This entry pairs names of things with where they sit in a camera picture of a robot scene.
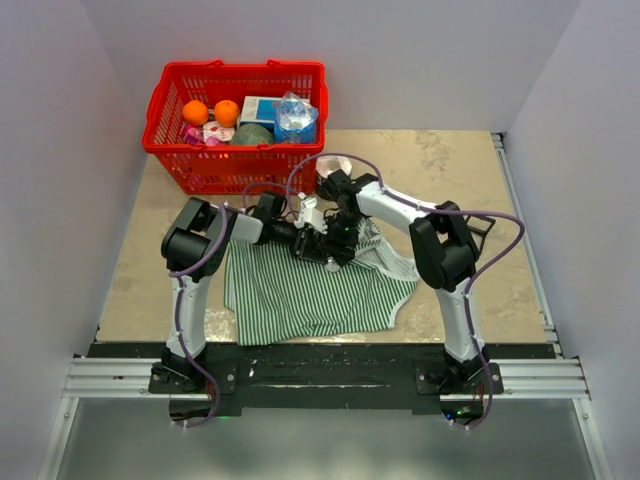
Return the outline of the green white striped garment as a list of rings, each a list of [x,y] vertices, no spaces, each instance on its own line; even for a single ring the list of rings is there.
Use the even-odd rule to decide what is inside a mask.
[[[335,272],[281,244],[230,242],[224,302],[235,315],[238,344],[259,346],[389,330],[418,281],[414,260],[364,220],[354,260]]]

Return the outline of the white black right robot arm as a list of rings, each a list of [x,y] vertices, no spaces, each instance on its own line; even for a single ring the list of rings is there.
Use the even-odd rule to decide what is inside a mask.
[[[408,235],[417,272],[435,290],[445,327],[441,385],[469,392],[481,380],[487,355],[484,342],[473,338],[476,328],[467,316],[473,308],[464,289],[476,273],[479,250],[458,205],[424,203],[383,185],[372,174],[352,179],[341,170],[331,173],[322,188],[338,212],[328,217],[319,246],[339,265],[355,258],[357,227],[366,218]]]

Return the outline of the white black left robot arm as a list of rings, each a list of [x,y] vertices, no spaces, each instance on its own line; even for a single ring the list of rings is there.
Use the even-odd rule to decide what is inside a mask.
[[[163,238],[161,255],[172,282],[173,320],[161,365],[183,391],[196,392],[207,380],[204,313],[211,279],[228,244],[279,242],[298,253],[301,239],[314,232],[280,219],[284,203],[282,195],[267,192],[244,212],[191,197]]]

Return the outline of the black wrapped toilet roll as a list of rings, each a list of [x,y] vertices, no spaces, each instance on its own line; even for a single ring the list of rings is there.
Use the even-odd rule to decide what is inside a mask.
[[[324,186],[329,175],[337,170],[342,170],[348,177],[352,173],[351,160],[345,156],[327,155],[322,156],[316,161],[316,186],[315,193],[324,200],[330,201],[331,194]]]

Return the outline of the blue wrapped tissue pack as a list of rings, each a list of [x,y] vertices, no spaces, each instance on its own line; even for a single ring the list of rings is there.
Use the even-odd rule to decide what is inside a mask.
[[[309,100],[287,92],[275,104],[274,138],[276,143],[313,144],[319,111]]]

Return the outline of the green melon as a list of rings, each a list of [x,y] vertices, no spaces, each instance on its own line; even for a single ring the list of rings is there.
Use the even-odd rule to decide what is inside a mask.
[[[246,123],[239,126],[229,141],[230,146],[273,145],[274,143],[273,133],[255,123]]]

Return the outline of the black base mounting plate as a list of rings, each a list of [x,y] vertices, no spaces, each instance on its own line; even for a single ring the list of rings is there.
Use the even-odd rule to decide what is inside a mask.
[[[551,360],[548,344],[490,344],[490,370],[457,374],[436,344],[210,343],[198,364],[217,381],[220,412],[245,408],[409,409],[429,414],[444,395],[485,397],[504,391],[502,360]]]

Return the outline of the red plastic shopping basket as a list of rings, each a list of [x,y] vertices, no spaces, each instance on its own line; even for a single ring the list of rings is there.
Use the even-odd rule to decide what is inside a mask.
[[[216,121],[214,106],[221,100],[232,100],[241,109],[245,96],[282,98],[287,92],[318,109],[315,143],[208,147],[188,145],[182,139],[189,125],[183,120],[182,108],[191,100],[205,103],[209,121]],[[151,96],[142,146],[187,194],[258,193],[268,182],[288,184],[294,191],[309,194],[316,183],[312,157],[324,148],[328,114],[326,72],[319,62],[172,62],[164,67]]]

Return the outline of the white blue carton box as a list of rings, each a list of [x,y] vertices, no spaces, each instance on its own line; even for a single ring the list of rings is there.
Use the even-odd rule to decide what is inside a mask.
[[[273,132],[276,106],[280,100],[280,97],[245,96],[237,125],[256,124]]]

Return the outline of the pink white snack packet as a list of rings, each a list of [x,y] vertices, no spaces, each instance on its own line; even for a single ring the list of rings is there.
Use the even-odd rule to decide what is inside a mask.
[[[235,132],[234,127],[223,127],[217,121],[209,121],[202,126],[186,125],[182,139],[186,144],[193,146],[223,146],[230,143]]]

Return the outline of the right orange fruit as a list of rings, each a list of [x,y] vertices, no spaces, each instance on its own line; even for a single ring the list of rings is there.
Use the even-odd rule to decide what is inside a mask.
[[[214,106],[214,117],[221,127],[234,127],[240,114],[240,107],[232,100],[221,100]]]

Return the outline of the orange fruit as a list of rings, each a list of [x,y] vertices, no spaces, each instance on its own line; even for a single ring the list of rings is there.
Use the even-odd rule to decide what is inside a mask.
[[[199,127],[209,121],[209,109],[205,103],[191,100],[183,106],[182,117],[187,124]]]
[[[221,100],[214,106],[214,117],[221,127],[234,127],[240,114],[240,107],[232,100]]]

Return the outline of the left orange fruit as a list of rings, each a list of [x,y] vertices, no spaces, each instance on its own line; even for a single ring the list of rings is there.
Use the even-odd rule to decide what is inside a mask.
[[[183,106],[182,117],[187,124],[199,127],[209,121],[209,109],[205,103],[191,100]]]

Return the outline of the small black square frame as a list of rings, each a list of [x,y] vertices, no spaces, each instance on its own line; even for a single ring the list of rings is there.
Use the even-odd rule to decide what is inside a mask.
[[[496,220],[490,216],[467,215],[465,216],[465,222],[469,231],[477,240],[478,250],[482,251],[489,233],[496,224]]]

